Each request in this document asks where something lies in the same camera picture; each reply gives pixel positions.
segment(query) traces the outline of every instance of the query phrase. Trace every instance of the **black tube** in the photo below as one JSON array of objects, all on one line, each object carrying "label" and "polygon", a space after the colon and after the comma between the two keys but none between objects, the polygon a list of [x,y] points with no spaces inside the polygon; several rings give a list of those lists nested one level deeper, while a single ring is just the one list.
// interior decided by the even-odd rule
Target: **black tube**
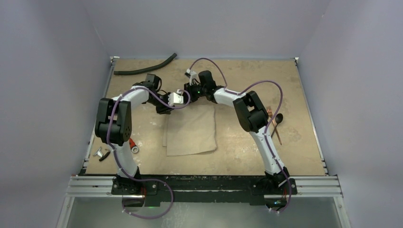
[{"label": "black tube", "polygon": [[163,68],[164,66],[168,65],[172,60],[177,56],[176,53],[173,53],[169,58],[167,58],[165,61],[162,63],[155,65],[155,66],[150,66],[144,69],[138,69],[138,70],[131,70],[131,71],[114,71],[114,75],[139,75],[142,73],[150,72],[153,70],[158,70]]}]

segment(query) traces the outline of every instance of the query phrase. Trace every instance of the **wall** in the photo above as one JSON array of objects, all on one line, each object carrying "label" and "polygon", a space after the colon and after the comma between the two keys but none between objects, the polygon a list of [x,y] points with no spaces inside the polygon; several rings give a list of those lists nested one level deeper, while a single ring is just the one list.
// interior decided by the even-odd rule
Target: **wall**
[{"label": "wall", "polygon": [[77,0],[0,2],[0,224],[54,227],[109,58]]},{"label": "wall", "polygon": [[108,54],[291,58],[330,0],[83,0]]},{"label": "wall", "polygon": [[403,2],[333,0],[298,62],[353,227],[401,227]]}]

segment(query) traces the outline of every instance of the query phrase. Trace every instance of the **metal tool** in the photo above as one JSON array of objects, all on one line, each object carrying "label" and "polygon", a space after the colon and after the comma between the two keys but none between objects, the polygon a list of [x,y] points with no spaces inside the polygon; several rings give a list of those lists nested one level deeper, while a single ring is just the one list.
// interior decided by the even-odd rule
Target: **metal tool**
[{"label": "metal tool", "polygon": [[129,145],[132,153],[138,153],[140,151],[140,149],[138,148],[138,146],[136,145],[136,143],[133,141],[132,138],[129,139]]},{"label": "metal tool", "polygon": [[[267,113],[269,114],[269,118],[273,117],[273,111],[271,110],[271,107],[270,107],[270,106],[267,107]],[[277,131],[277,125],[276,125],[275,120],[273,120],[273,126],[274,126],[274,131],[276,132],[278,141],[280,142],[280,145],[283,145],[283,143],[281,142],[281,139],[280,139],[280,135],[279,135],[279,133],[278,133],[278,131]]]},{"label": "metal tool", "polygon": [[107,158],[107,157],[109,156],[110,153],[111,153],[110,150],[107,149],[107,152],[106,152],[106,154],[104,155],[104,154],[102,153],[102,146],[100,146],[99,149],[93,154],[93,156],[99,156],[99,157],[101,157],[101,158],[99,159],[99,161],[102,162],[103,160],[105,160],[105,158]]},{"label": "metal tool", "polygon": [[283,122],[283,114],[281,114],[281,113],[279,113],[279,114],[277,114],[276,115],[276,117],[274,118],[274,121],[276,122],[276,126],[274,127],[274,130],[273,130],[273,132],[271,133],[271,137],[273,138],[273,135],[274,135],[274,132],[277,132],[277,126],[281,123],[281,122]]}]

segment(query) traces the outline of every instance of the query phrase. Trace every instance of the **gray floor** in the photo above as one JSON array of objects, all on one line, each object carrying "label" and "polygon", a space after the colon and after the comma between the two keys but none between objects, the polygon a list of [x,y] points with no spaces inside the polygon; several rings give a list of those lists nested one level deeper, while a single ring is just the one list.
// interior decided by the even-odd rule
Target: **gray floor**
[{"label": "gray floor", "polygon": [[[122,213],[121,198],[76,198],[68,223],[69,228],[339,228],[333,198],[294,198],[280,215],[265,206],[246,203],[174,203],[163,218],[139,219]],[[139,214],[156,215],[167,203],[157,208],[142,208]]]}]

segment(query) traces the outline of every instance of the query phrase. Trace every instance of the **beige cloth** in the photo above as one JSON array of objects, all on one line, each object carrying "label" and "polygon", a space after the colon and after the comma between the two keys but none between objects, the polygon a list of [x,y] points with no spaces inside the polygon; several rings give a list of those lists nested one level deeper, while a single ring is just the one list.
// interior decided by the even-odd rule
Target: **beige cloth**
[{"label": "beige cloth", "polygon": [[171,112],[167,117],[163,135],[167,156],[179,156],[214,151],[214,107],[191,104]]}]

